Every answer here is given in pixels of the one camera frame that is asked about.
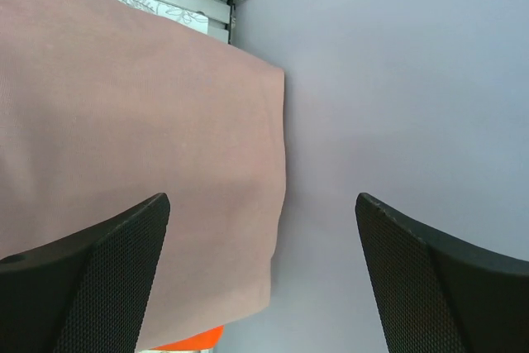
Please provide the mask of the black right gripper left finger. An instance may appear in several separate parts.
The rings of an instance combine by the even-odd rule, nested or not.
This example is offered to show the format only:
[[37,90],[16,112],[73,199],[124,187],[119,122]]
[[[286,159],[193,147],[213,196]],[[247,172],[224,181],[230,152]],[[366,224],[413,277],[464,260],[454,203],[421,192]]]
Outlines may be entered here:
[[1,350],[133,352],[169,221],[164,193],[1,261]]

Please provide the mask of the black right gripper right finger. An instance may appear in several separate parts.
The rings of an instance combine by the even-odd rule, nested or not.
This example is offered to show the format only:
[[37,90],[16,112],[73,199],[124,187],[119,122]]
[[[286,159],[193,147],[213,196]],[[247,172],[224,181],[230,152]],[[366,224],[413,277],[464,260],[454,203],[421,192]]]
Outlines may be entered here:
[[355,215],[390,352],[526,352],[528,263],[361,193]]

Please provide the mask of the pink printed t-shirt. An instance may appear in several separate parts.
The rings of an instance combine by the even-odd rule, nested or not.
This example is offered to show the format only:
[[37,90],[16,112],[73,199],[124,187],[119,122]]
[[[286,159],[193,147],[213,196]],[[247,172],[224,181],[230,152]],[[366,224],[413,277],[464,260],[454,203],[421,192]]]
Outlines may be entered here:
[[284,72],[117,0],[1,0],[1,253],[156,193],[169,225],[137,346],[269,305]]

